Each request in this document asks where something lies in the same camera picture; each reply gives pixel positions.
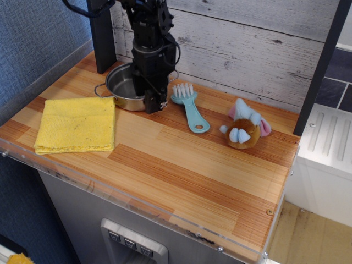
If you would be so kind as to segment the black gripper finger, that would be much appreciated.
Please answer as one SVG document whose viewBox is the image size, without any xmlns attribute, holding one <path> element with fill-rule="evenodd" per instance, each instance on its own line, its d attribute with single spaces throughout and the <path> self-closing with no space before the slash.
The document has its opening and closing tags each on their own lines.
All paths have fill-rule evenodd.
<svg viewBox="0 0 352 264">
<path fill-rule="evenodd" d="M 147 80 L 138 72 L 132 72 L 134 88 L 137 96 L 144 96 L 146 90 L 150 89 L 150 85 Z"/>
<path fill-rule="evenodd" d="M 162 111 L 167 105 L 167 93 L 159 94 L 152 89 L 145 91 L 145 112 L 147 114 Z"/>
</svg>

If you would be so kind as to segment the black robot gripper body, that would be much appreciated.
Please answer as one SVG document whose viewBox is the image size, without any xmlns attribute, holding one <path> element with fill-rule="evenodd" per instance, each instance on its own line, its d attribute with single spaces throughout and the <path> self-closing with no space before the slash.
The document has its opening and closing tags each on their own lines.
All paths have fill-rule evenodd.
<svg viewBox="0 0 352 264">
<path fill-rule="evenodd" d="M 162 38 L 155 47 L 146 47 L 133 40 L 132 72 L 139 72 L 157 93 L 167 93 L 168 75 L 178 63 L 174 38 Z"/>
</svg>

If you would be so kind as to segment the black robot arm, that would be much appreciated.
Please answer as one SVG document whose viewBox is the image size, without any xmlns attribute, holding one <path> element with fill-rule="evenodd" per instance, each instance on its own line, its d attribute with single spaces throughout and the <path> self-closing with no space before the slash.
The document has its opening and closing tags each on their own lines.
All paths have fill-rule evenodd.
<svg viewBox="0 0 352 264">
<path fill-rule="evenodd" d="M 133 38 L 130 66 L 135 92 L 144 97 L 145 112 L 161 111 L 167 105 L 169 74 L 175 70 L 180 49 L 169 33 L 173 15 L 166 1 L 121 1 Z"/>
</svg>

